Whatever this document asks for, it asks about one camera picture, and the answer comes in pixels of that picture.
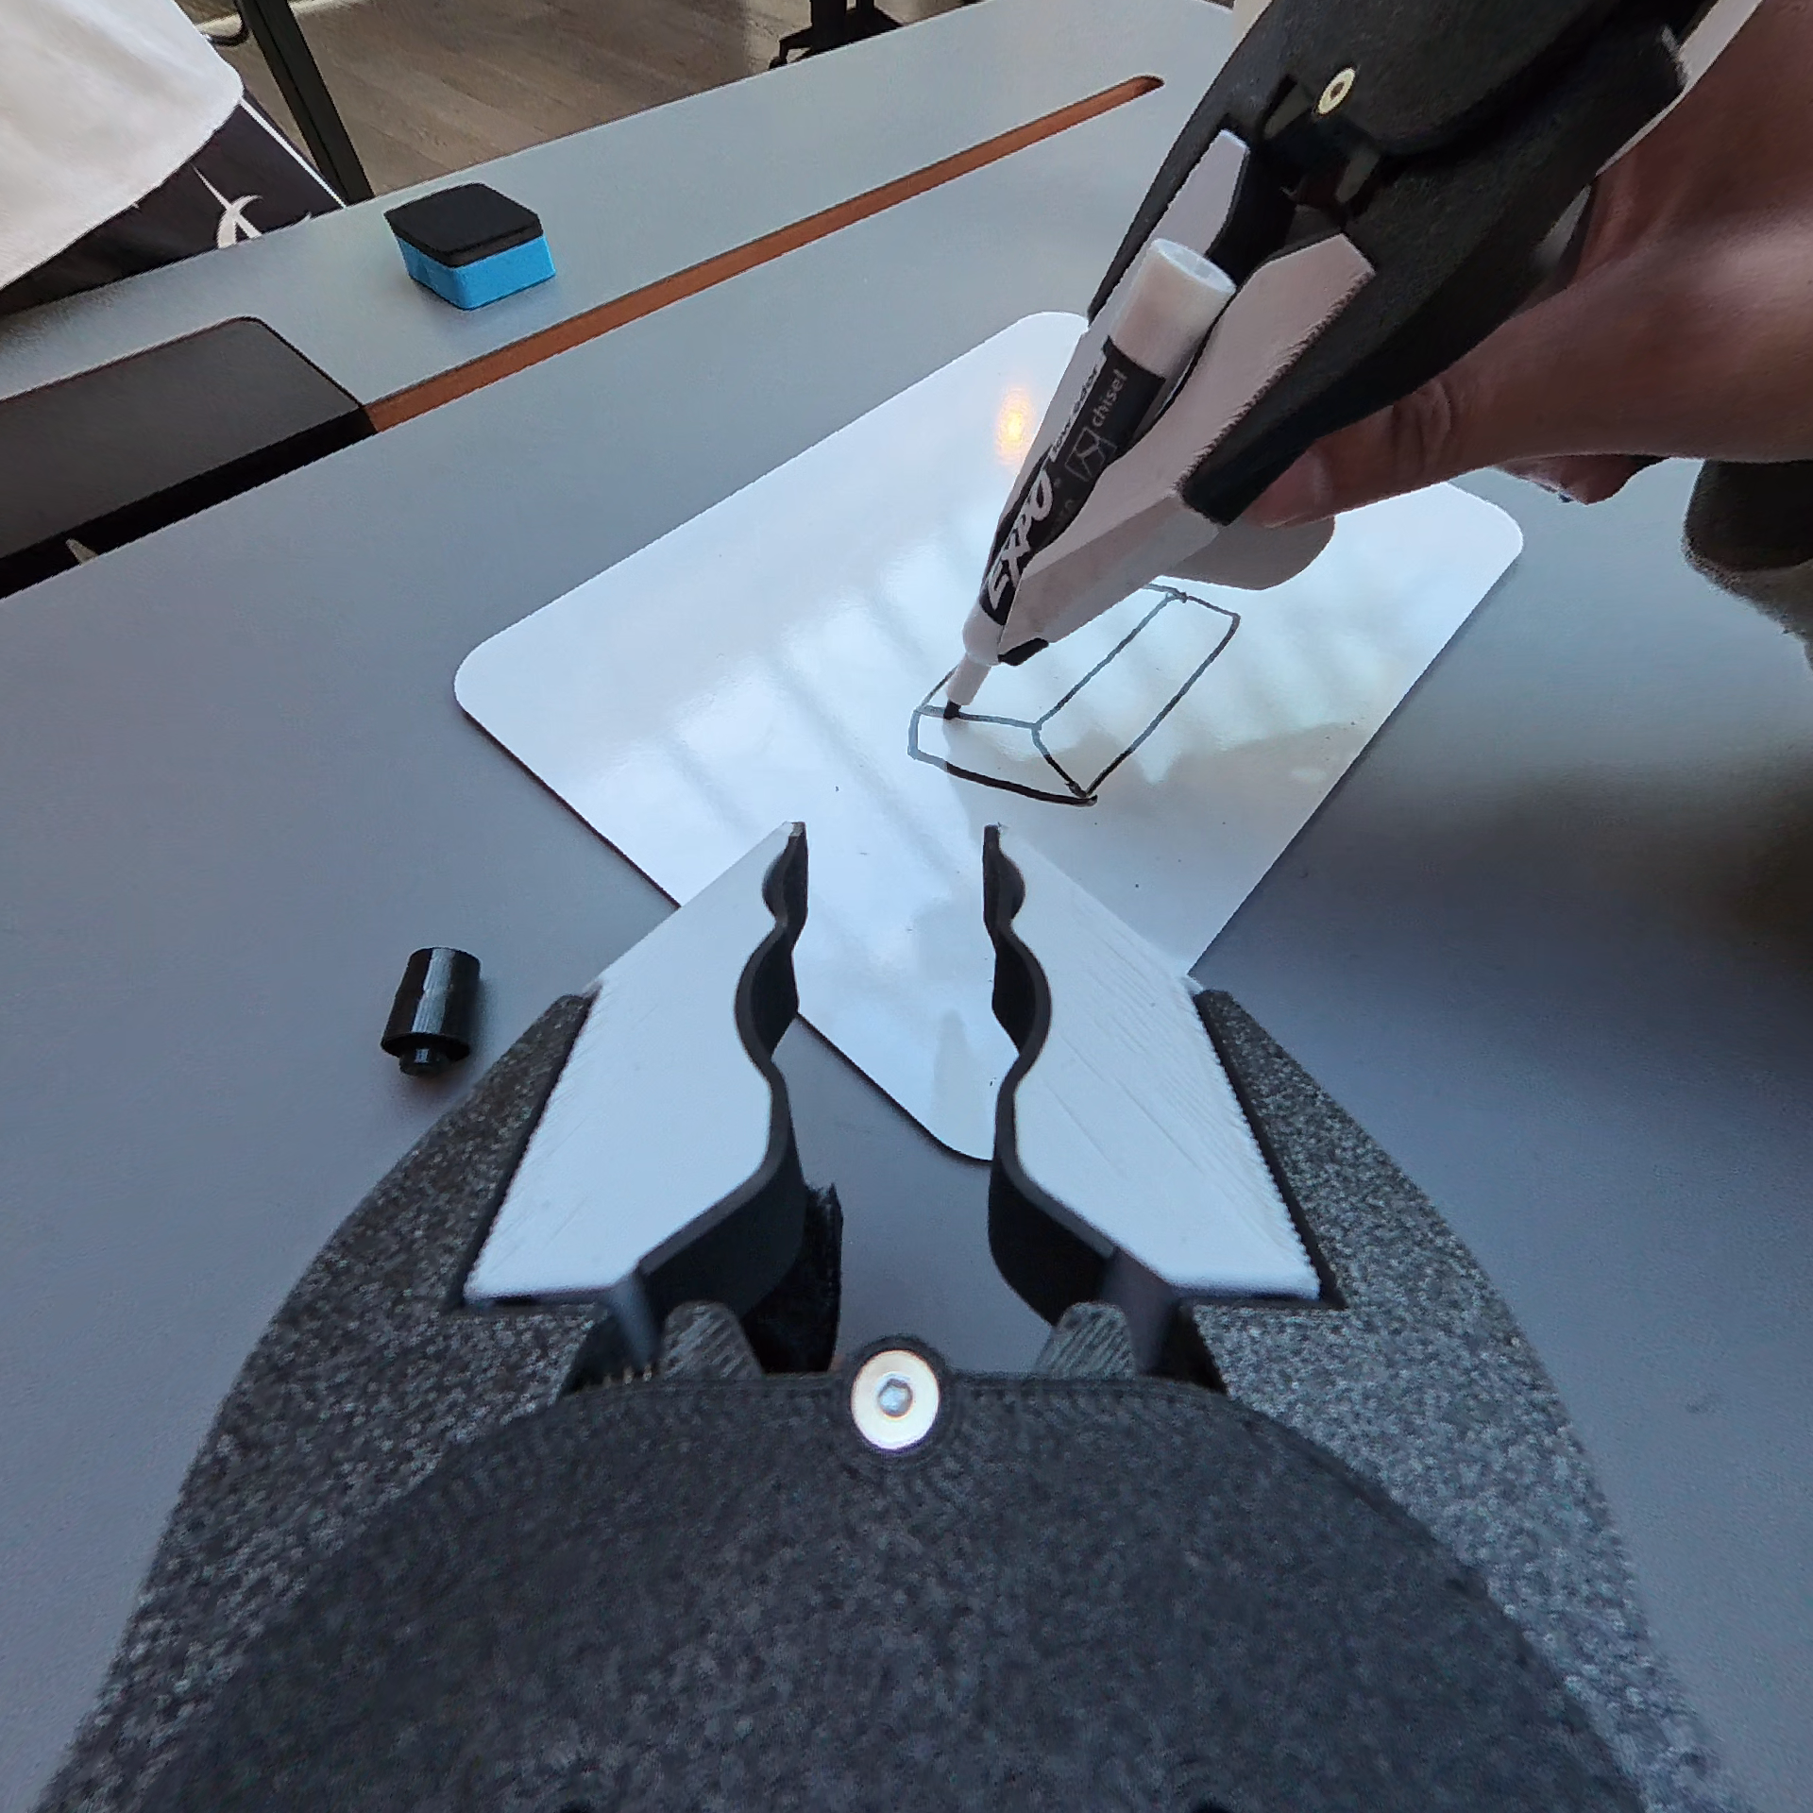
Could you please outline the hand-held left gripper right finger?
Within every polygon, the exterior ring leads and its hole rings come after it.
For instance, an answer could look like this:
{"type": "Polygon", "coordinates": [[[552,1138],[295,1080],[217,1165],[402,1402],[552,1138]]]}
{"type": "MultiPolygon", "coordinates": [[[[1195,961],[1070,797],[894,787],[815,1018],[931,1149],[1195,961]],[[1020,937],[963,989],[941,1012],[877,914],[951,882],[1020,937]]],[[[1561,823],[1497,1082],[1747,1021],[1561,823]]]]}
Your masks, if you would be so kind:
{"type": "Polygon", "coordinates": [[[1186,974],[1031,843],[988,827],[994,1109],[988,1247],[1046,1322],[1125,1313],[1135,1363],[1183,1363],[1200,1300],[1323,1293],[1186,974]]]}

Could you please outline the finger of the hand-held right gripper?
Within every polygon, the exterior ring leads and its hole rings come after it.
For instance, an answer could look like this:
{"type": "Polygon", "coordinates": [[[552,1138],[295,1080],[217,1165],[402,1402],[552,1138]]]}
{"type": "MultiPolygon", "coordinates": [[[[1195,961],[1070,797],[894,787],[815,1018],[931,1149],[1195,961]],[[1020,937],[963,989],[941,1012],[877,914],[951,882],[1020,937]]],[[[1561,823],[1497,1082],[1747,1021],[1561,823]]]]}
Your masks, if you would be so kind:
{"type": "Polygon", "coordinates": [[[1091,321],[1114,300],[1123,277],[1139,258],[1149,239],[1171,239],[1209,256],[1233,209],[1238,182],[1250,160],[1250,147],[1230,129],[1222,129],[1186,174],[1179,190],[1160,209],[1153,199],[1127,229],[1096,296],[1091,321]]]}
{"type": "Polygon", "coordinates": [[[1285,252],[1248,279],[1165,415],[1030,560],[1003,626],[1003,654],[1073,635],[1157,577],[1259,592],[1323,552],[1329,521],[1217,528],[1186,502],[1183,483],[1370,279],[1370,260],[1345,235],[1285,252]]]}

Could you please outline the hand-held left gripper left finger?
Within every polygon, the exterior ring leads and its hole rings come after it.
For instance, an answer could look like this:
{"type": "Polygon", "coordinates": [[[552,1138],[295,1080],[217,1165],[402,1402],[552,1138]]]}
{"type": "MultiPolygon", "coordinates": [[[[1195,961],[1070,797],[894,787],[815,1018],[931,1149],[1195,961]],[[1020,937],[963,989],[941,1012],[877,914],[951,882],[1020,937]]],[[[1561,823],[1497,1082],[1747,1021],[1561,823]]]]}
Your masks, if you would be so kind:
{"type": "Polygon", "coordinates": [[[775,1064],[808,875],[785,823],[596,979],[467,1303],[594,1303],[653,1354],[671,1308],[782,1285],[809,1210],[775,1064]]]}

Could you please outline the white dry erase marker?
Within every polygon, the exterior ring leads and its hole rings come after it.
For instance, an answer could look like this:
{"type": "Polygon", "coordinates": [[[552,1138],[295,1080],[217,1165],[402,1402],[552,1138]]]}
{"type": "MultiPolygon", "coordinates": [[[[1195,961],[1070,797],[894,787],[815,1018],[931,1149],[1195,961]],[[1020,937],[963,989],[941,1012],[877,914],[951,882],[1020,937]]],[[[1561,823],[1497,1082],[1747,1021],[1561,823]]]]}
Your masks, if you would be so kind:
{"type": "Polygon", "coordinates": [[[1020,665],[1050,646],[1030,630],[1007,630],[1026,567],[1135,442],[1153,401],[1192,366],[1233,296],[1235,282],[1207,256],[1164,238],[1146,244],[1078,401],[994,530],[965,623],[965,654],[944,688],[948,719],[973,701],[993,667],[1020,665]]]}

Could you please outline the black marker cap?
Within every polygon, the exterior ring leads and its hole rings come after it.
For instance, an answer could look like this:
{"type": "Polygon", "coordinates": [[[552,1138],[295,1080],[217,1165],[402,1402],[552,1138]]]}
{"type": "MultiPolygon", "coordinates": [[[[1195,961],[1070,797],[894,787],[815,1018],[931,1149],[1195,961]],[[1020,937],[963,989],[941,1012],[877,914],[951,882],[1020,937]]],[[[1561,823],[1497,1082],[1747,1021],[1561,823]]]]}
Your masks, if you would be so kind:
{"type": "Polygon", "coordinates": [[[411,1076],[461,1064],[480,1017],[482,963],[451,945],[412,952],[393,996],[379,1047],[411,1076]]]}

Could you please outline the white whiteboard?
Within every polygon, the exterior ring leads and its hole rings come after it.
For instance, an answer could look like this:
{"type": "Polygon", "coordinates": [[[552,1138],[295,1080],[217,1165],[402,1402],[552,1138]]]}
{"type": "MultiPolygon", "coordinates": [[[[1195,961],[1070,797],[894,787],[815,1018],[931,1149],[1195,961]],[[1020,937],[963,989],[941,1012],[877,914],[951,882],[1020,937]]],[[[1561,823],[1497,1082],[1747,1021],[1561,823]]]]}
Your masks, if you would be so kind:
{"type": "Polygon", "coordinates": [[[456,690],[675,900],[806,823],[800,1008],[991,1152],[983,831],[1190,967],[1522,551],[1445,486],[1259,593],[1157,580],[944,719],[941,682],[1082,317],[1037,313],[476,647],[456,690]]]}

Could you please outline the blue black whiteboard eraser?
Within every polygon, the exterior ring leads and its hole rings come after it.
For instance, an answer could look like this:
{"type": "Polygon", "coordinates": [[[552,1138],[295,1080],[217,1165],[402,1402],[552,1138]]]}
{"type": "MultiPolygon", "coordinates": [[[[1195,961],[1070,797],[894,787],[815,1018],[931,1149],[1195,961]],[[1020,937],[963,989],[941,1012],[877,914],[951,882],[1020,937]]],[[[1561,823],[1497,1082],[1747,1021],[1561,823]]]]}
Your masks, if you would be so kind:
{"type": "Polygon", "coordinates": [[[485,183],[461,183],[386,211],[411,277],[474,310],[554,279],[539,215],[485,183]]]}

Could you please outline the person's right forearm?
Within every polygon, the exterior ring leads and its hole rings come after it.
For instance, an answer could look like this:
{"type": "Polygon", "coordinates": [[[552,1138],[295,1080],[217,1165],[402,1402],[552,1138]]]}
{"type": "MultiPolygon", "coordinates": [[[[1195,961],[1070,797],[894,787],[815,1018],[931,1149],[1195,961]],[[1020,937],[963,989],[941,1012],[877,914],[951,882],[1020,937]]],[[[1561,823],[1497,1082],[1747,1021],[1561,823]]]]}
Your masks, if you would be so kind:
{"type": "Polygon", "coordinates": [[[1708,460],[1683,518],[1689,566],[1808,637],[1810,460],[1708,460]]]}

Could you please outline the grey desk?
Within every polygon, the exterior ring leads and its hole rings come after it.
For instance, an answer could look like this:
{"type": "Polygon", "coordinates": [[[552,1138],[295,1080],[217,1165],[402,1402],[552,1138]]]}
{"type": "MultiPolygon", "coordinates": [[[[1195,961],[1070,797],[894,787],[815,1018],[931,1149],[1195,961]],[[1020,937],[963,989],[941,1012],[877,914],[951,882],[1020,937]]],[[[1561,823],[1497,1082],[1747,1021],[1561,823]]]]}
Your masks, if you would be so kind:
{"type": "MultiPolygon", "coordinates": [[[[324,1238],[665,898],[458,708],[493,632],[1014,317],[1079,308],[1223,51],[987,4],[521,151],[562,282],[458,313],[379,204],[4,325],[25,391],[234,314],[363,401],[1128,77],[978,172],[4,600],[4,1809],[324,1238]],[[470,1054],[379,1047],[412,952],[470,1054]]],[[[1195,964],[1541,1350],[1739,1792],[1808,1789],[1808,667],[1687,570],[1693,470],[1568,504],[1195,964]]]]}

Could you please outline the black desk leg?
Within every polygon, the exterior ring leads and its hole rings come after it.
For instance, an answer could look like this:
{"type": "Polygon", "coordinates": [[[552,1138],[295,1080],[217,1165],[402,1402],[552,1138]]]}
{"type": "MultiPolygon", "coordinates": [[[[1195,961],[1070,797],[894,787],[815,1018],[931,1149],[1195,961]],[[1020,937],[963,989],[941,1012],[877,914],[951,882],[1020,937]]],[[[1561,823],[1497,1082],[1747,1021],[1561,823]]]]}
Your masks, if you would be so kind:
{"type": "Polygon", "coordinates": [[[303,132],[311,161],[345,202],[374,199],[371,182],[328,92],[324,74],[289,3],[236,3],[241,23],[257,42],[291,118],[303,132]]]}

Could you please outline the person's right hand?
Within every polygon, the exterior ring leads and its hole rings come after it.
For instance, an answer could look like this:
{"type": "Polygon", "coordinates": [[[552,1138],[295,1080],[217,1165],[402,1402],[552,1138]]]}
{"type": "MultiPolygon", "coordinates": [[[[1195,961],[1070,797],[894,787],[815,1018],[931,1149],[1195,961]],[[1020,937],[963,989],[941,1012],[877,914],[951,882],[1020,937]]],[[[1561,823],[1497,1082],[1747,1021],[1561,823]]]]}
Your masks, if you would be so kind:
{"type": "Polygon", "coordinates": [[[1584,502],[1640,458],[1810,450],[1810,4],[1767,3],[1595,188],[1572,281],[1316,442],[1248,510],[1287,528],[1477,468],[1584,502]]]}

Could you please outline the black office chair base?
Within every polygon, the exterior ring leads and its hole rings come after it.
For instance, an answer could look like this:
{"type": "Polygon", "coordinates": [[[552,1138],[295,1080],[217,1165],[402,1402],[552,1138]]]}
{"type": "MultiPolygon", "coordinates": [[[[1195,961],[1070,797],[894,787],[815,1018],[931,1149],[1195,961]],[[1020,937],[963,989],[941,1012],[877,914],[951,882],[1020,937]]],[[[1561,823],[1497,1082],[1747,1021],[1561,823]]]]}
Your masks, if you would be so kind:
{"type": "Polygon", "coordinates": [[[771,69],[782,69],[794,58],[808,58],[842,50],[849,42],[878,36],[895,31],[895,18],[880,11],[877,3],[840,3],[811,0],[808,3],[808,25],[793,31],[777,41],[777,53],[771,69]]]}

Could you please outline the dark cloth with white mark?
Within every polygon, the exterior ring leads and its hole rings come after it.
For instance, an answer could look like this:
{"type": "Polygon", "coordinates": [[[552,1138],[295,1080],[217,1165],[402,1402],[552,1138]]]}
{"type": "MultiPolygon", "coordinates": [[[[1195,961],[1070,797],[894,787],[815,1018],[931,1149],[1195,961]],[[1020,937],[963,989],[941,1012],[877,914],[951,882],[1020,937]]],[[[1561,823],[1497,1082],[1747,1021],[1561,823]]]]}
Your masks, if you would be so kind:
{"type": "Polygon", "coordinates": [[[343,204],[262,103],[244,95],[227,123],[159,188],[4,284],[2,314],[228,248],[343,204]]]}

